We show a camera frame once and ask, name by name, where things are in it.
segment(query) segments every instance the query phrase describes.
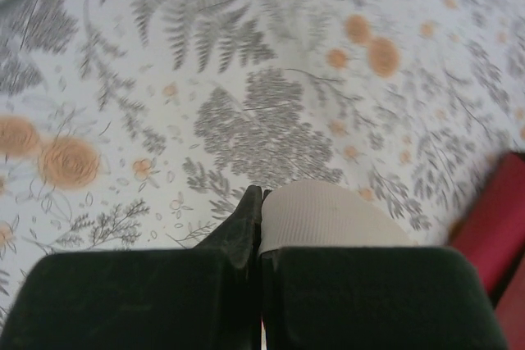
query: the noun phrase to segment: tablecloth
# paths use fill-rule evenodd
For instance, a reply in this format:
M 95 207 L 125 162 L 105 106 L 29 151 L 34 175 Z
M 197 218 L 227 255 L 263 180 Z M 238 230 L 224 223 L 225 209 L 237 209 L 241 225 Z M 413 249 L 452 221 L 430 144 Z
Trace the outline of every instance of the tablecloth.
M 24 0 L 0 16 L 0 329 L 43 256 L 190 248 L 250 184 L 328 180 L 443 243 L 524 146 L 524 5 Z

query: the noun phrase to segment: white ribbed fabric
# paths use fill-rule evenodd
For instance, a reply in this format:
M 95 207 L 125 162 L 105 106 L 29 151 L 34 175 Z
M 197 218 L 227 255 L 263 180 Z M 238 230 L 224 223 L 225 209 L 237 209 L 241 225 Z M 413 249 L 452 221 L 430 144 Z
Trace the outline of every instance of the white ribbed fabric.
M 355 192 L 320 180 L 276 189 L 262 205 L 259 253 L 284 246 L 413 246 L 388 216 Z

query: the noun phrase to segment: red object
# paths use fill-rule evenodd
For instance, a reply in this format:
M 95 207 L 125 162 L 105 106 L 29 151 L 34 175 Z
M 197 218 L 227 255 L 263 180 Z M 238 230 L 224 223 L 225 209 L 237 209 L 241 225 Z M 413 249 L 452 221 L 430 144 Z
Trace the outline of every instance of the red object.
M 525 245 L 525 162 L 507 154 L 453 240 L 490 294 Z
M 519 264 L 495 313 L 510 350 L 525 350 L 525 258 Z

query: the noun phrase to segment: white fabric piece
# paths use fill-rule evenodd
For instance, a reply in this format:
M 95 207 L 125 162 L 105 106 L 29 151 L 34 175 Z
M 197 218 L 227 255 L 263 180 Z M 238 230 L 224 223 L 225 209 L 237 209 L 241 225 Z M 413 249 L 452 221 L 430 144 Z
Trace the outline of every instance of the white fabric piece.
M 391 218 L 358 194 L 320 180 L 279 188 L 262 205 L 259 253 L 284 246 L 410 246 Z

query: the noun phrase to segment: bedsheet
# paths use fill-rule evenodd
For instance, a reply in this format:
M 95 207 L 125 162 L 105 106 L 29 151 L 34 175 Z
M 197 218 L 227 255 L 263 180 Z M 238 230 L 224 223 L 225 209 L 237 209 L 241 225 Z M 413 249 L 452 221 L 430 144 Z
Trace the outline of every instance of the bedsheet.
M 43 256 L 191 248 L 249 184 L 328 180 L 445 242 L 524 146 L 524 6 L 25 0 L 0 16 L 0 329 Z

